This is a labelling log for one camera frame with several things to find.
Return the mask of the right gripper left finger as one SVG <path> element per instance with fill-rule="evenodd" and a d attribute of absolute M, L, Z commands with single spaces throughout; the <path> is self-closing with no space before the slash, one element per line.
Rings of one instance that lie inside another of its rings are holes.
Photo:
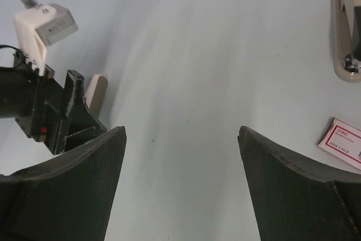
<path fill-rule="evenodd" d="M 104 240 L 126 147 L 126 130 L 1 176 L 2 240 Z"/>

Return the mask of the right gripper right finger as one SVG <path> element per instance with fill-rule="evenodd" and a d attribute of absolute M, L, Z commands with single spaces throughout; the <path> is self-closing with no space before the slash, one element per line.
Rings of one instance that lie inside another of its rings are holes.
<path fill-rule="evenodd" d="M 360 174 L 242 126 L 238 143 L 261 240 L 360 240 Z"/>

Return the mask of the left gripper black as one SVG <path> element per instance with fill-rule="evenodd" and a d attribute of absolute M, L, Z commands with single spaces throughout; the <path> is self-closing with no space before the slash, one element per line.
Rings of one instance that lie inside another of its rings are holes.
<path fill-rule="evenodd" d="M 40 75 L 18 48 L 11 67 L 1 66 L 1 118 L 13 118 L 25 135 L 41 142 L 53 154 L 62 154 L 104 134 L 107 128 L 89 110 L 84 77 L 68 70 L 65 86 L 54 79 L 55 71 L 45 66 Z"/>

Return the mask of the red white staple box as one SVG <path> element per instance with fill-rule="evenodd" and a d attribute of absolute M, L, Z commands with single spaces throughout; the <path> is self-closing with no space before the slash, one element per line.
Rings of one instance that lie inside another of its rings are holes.
<path fill-rule="evenodd" d="M 360 170 L 360 128 L 333 117 L 317 146 Z"/>

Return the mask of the beige black stapler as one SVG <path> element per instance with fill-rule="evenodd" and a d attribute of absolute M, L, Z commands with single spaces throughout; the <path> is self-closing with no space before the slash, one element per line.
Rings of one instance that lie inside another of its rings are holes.
<path fill-rule="evenodd" d="M 332 0 L 333 66 L 346 82 L 360 81 L 360 0 Z"/>

